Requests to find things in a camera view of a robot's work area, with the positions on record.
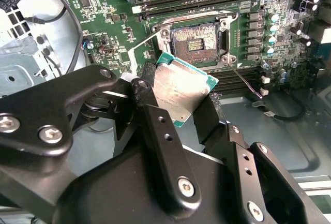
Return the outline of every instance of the motherboard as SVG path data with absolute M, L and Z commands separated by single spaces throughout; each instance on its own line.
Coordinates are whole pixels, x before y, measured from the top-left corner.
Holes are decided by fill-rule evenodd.
M 219 79 L 215 91 L 225 95 L 248 90 L 233 68 L 262 95 L 282 85 L 309 87 L 310 62 L 331 42 L 322 0 L 67 2 L 91 63 L 140 75 L 145 62 L 168 52 Z

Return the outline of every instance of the white capacitor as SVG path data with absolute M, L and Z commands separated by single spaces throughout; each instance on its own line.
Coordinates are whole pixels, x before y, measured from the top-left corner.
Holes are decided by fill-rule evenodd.
M 267 30 L 269 30 L 270 32 L 275 32 L 275 31 L 278 30 L 278 26 L 273 25 L 273 24 L 269 24 L 269 25 L 267 26 Z
M 266 47 L 264 49 L 264 51 L 267 53 L 267 54 L 273 54 L 274 53 L 274 48 L 272 47 Z
M 273 35 L 268 35 L 265 40 L 269 43 L 269 44 L 274 44 L 276 43 L 276 38 Z
M 279 20 L 279 15 L 276 13 L 270 13 L 268 19 L 275 23 Z

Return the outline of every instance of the mounting hole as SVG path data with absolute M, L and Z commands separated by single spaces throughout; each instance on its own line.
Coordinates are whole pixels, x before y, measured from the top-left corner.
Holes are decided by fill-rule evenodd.
M 165 123 L 165 119 L 162 116 L 159 116 L 158 119 L 159 119 L 159 122 Z
M 247 161 L 249 161 L 249 157 L 246 154 L 243 154 L 243 158 L 245 158 Z
M 100 70 L 100 74 L 103 75 L 106 78 L 111 78 L 111 76 L 112 76 L 111 73 L 110 73 L 110 71 L 105 70 L 105 69 L 101 69 Z
M 173 140 L 172 137 L 169 134 L 167 134 L 167 133 L 164 135 L 164 138 L 165 138 L 165 140 L 168 140 L 168 141 L 172 141 Z
M 148 88 L 148 85 L 144 81 L 140 80 L 138 83 L 140 86 L 142 86 L 144 88 Z
M 51 51 L 47 48 L 43 49 L 43 54 L 45 54 L 46 56 L 49 56 L 51 54 Z
M 38 44 L 44 44 L 45 41 L 44 41 L 44 39 L 43 39 L 41 36 L 38 36 L 38 37 L 37 37 L 37 43 L 38 43 Z
M 250 176 L 253 175 L 253 173 L 252 173 L 248 168 L 245 168 L 245 171 L 246 171 L 246 173 L 247 173 L 248 175 L 250 175 Z

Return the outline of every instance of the screw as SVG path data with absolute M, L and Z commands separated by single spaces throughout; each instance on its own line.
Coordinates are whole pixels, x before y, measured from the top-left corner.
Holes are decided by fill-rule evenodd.
M 44 127 L 39 132 L 39 137 L 46 143 L 55 144 L 62 139 L 63 135 L 62 132 L 56 127 Z
M 194 195 L 194 187 L 190 181 L 186 178 L 180 178 L 178 180 L 178 186 L 181 193 L 186 197 L 192 197 Z
M 87 43 L 86 47 L 89 49 L 89 50 L 92 50 L 94 48 L 94 44 L 92 42 L 89 42 Z
M 260 145 L 260 148 L 264 153 L 268 153 L 268 149 L 264 145 Z
M 239 129 L 236 126 L 232 126 L 233 131 L 235 131 L 236 133 L 240 133 Z
M 163 29 L 161 33 L 162 33 L 163 36 L 168 36 L 169 35 L 169 31 L 166 30 L 166 29 Z
M 0 116 L 0 132 L 14 132 L 20 127 L 20 121 L 12 116 Z
M 139 83 L 139 85 L 142 86 L 143 88 L 148 88 L 148 85 L 147 85 L 143 80 L 140 80 L 138 83 Z
M 108 71 L 108 70 L 105 70 L 105 69 L 101 69 L 100 70 L 100 73 L 101 73 L 101 75 L 103 75 L 104 77 L 106 77 L 106 78 L 111 78 L 111 74 L 110 74 L 110 71 Z
M 250 214 L 255 218 L 255 220 L 257 221 L 263 220 L 263 213 L 255 203 L 248 202 L 247 206 Z

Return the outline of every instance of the black cable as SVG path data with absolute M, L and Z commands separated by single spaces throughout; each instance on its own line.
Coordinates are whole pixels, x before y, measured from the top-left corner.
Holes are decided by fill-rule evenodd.
M 280 116 L 278 114 L 275 114 L 273 112 L 270 111 L 270 109 L 268 107 L 265 106 L 265 103 L 263 101 L 260 101 L 259 99 L 256 99 L 255 96 L 251 96 L 251 95 L 247 95 L 246 98 L 250 101 L 253 102 L 252 106 L 254 108 L 259 109 L 260 111 L 262 111 L 265 115 L 269 116 L 269 117 L 273 117 L 277 120 L 280 121 L 295 121 L 300 119 L 302 116 L 305 115 L 306 113 L 306 106 L 302 103 L 302 101 L 300 101 L 298 98 L 296 98 L 291 92 L 288 93 L 288 95 L 292 98 L 292 100 L 297 103 L 300 106 L 300 112 L 295 115 L 295 116 L 290 116 L 290 117 L 286 117 L 286 116 Z
M 44 19 L 41 19 L 38 17 L 26 17 L 26 18 L 24 18 L 24 20 L 32 22 L 32 23 L 36 23 L 36 24 L 52 23 L 54 21 L 59 20 L 65 14 L 66 11 L 67 11 L 66 7 L 63 7 L 61 12 L 57 16 L 55 16 L 54 18 L 51 18 L 49 20 L 44 20 Z
M 78 41 L 77 41 L 77 44 L 76 44 L 76 48 L 75 48 L 75 51 L 73 53 L 73 56 L 72 56 L 72 60 L 69 64 L 69 67 L 66 71 L 66 74 L 70 73 L 70 72 L 73 72 L 76 64 L 77 64 L 77 61 L 78 61 L 78 56 L 79 56 L 79 52 L 81 51 L 81 44 L 82 44 L 82 41 L 83 41 L 83 31 L 82 31 L 82 27 L 80 25 L 80 22 L 79 20 L 77 19 L 76 15 L 74 14 L 74 12 L 72 11 L 72 9 L 70 8 L 69 4 L 67 3 L 66 0 L 60 0 L 64 7 L 67 9 L 70 17 L 72 18 L 72 21 L 75 25 L 75 28 L 77 30 L 77 33 L 79 35 L 79 38 L 78 38 Z
M 54 66 L 54 68 L 57 70 L 59 76 L 62 76 L 62 72 L 60 70 L 60 68 L 58 67 L 58 65 L 56 64 L 56 62 L 54 62 L 54 60 L 52 60 L 50 57 L 48 57 L 46 54 L 42 53 L 42 55 L 49 61 L 51 62 L 51 64 Z

